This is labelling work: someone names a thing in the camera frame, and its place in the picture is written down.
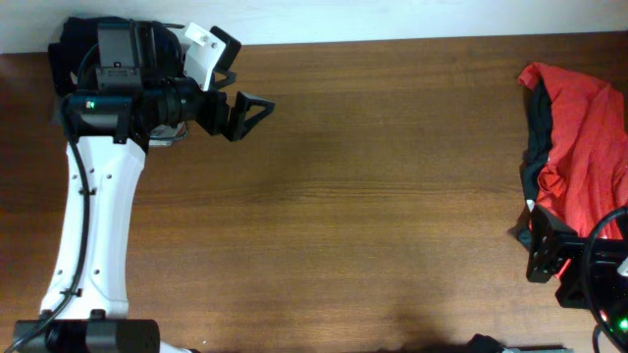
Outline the black polo shirt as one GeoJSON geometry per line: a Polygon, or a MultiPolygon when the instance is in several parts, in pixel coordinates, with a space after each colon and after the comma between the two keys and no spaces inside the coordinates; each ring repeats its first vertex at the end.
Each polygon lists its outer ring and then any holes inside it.
{"type": "Polygon", "coordinates": [[[47,55],[61,123],[74,135],[124,139],[191,119],[192,83],[168,25],[70,17],[47,55]]]}

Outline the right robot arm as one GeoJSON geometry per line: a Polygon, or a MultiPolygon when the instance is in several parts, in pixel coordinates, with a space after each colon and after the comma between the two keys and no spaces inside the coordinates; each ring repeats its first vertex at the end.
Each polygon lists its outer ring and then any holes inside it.
{"type": "Polygon", "coordinates": [[[625,207],[604,216],[584,238],[549,210],[537,206],[531,214],[532,238],[527,280],[545,283],[560,276],[555,297],[563,308],[589,311],[596,325],[593,349],[605,335],[620,352],[627,350],[627,235],[605,239],[612,224],[627,224],[625,207]]]}

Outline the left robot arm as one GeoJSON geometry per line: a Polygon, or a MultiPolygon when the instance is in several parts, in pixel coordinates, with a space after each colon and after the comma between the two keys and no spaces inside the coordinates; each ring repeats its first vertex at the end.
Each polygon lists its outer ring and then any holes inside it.
{"type": "Polygon", "coordinates": [[[39,316],[15,325],[14,352],[167,352],[156,322],[129,315],[131,208],[160,127],[198,123],[231,142],[274,104],[226,89],[240,42],[219,27],[120,18],[67,20],[48,48],[68,142],[58,257],[39,316]]]}

